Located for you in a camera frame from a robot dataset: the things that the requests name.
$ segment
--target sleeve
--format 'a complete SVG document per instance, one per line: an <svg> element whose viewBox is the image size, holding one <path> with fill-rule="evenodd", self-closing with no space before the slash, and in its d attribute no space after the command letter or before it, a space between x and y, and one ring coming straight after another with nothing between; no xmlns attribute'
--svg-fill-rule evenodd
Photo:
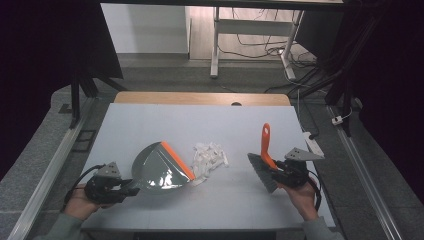
<svg viewBox="0 0 424 240"><path fill-rule="evenodd" d="M308 240L344 240L340 233L328 229L323 217L306 221L302 227Z"/></svg>
<svg viewBox="0 0 424 240"><path fill-rule="evenodd" d="M82 222L78 218L61 213L49 233L45 236L38 236L34 240L83 240Z"/></svg>

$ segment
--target orange handle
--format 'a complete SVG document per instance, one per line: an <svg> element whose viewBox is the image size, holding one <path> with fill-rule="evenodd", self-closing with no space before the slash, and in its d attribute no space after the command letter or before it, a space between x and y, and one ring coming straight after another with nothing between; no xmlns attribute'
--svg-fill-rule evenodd
<svg viewBox="0 0 424 240"><path fill-rule="evenodd" d="M269 139L271 138L271 127L268 123L265 123L262 127L262 142L261 142L261 158L271 168L277 169L271 156L268 154Z"/></svg>

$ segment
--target crumpled paper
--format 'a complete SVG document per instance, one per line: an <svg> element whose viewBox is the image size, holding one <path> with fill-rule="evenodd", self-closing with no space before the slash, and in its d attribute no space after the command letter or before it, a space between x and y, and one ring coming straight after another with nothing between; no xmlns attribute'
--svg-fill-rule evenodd
<svg viewBox="0 0 424 240"><path fill-rule="evenodd" d="M192 168L196 178L192 181L193 186L206 181L210 176L210 172L221 164L226 167L229 166L227 156L219 144L213 142L209 144L197 143L194 150L196 153Z"/></svg>

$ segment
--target white cable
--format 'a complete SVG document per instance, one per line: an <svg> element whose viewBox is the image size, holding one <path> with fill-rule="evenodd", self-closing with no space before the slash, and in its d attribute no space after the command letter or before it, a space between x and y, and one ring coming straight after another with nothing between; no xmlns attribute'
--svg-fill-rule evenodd
<svg viewBox="0 0 424 240"><path fill-rule="evenodd" d="M350 113L348 115L342 117L342 119L345 119L345 118L349 117L351 114L352 114L352 107L350 108Z"/></svg>

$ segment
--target white table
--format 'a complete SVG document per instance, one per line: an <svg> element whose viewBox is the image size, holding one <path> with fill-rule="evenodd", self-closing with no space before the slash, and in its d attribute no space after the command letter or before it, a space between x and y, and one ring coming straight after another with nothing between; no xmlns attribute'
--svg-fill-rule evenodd
<svg viewBox="0 0 424 240"><path fill-rule="evenodd" d="M83 171L116 161L122 178L131 178L138 153L162 140L187 165L192 163L196 143L221 144L230 166L214 170L196 187L186 185L167 195L128 197L122 204L93 214L83 229L254 231L300 227L302 219L288 195L283 190L268 194L248 161L247 153L260 153L265 122L271 125L269 153L274 159L282 160L293 147L307 149L290 106L111 104ZM315 172L312 163L308 168ZM319 214L329 227L335 226L325 195Z"/></svg>

